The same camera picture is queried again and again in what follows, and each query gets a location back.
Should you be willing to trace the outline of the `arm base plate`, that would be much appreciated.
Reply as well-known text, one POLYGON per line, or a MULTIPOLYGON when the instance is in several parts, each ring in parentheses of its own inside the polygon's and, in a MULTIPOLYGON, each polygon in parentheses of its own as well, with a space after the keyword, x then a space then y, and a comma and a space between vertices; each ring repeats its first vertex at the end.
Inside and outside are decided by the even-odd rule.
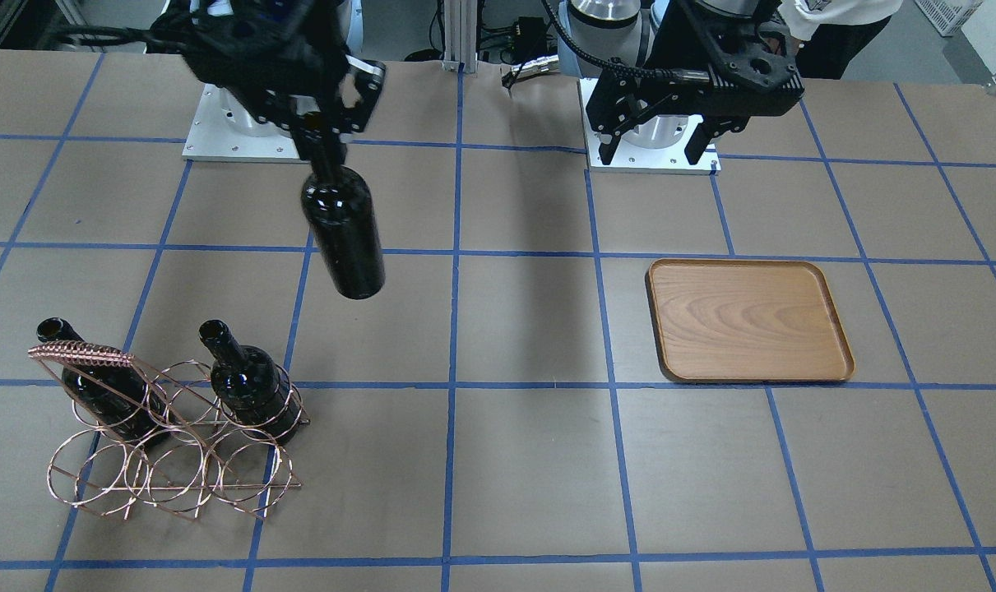
POLYGON ((306 164, 291 132, 254 118, 229 90, 206 84, 182 157, 227 164, 306 164))
POLYGON ((693 113, 689 116, 660 115, 623 136, 610 164, 603 164, 600 149, 600 133, 593 131, 584 113, 584 135, 588 169, 593 173, 695 173, 696 175, 716 175, 722 169, 716 143, 712 140, 703 156, 696 164, 690 164, 685 156, 687 143, 692 139, 703 117, 693 113))

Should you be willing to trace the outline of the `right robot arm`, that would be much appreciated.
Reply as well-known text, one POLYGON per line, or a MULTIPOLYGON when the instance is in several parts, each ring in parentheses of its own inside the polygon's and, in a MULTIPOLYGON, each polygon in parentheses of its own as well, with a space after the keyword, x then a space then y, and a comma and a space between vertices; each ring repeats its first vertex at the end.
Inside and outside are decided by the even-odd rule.
POLYGON ((384 64, 361 57, 363 32, 359 1, 169 1, 147 29, 67 24, 49 37, 182 57, 205 86, 187 160, 339 166, 385 79, 384 64))

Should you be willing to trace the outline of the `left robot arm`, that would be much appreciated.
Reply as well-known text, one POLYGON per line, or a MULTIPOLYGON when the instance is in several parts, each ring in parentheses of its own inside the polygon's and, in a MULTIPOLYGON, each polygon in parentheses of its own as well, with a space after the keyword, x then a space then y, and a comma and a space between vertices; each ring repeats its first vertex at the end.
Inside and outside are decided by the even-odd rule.
POLYGON ((562 1, 563 74, 579 82, 589 166, 720 171, 716 143, 804 93, 776 1, 562 1))

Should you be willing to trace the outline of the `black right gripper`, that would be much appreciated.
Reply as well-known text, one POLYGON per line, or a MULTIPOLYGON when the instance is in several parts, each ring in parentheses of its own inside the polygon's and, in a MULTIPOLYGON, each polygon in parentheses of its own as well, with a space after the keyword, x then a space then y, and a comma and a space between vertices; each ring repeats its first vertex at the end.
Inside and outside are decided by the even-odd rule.
POLYGON ((356 57, 354 16, 351 1, 171 1, 149 49, 182 56, 254 117, 289 127, 299 160, 313 162, 325 156, 323 117, 277 99, 313 99, 336 134, 366 130, 386 70, 356 57))

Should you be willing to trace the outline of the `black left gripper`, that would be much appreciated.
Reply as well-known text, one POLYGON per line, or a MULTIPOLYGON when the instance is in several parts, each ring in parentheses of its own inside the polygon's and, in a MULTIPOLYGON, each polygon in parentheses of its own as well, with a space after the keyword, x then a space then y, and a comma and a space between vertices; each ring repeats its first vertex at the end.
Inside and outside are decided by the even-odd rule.
POLYGON ((725 132, 801 101, 804 83, 776 1, 656 1, 651 14, 658 26, 644 61, 606 59, 586 105, 602 164, 636 125, 692 115, 684 156, 696 165, 725 132))

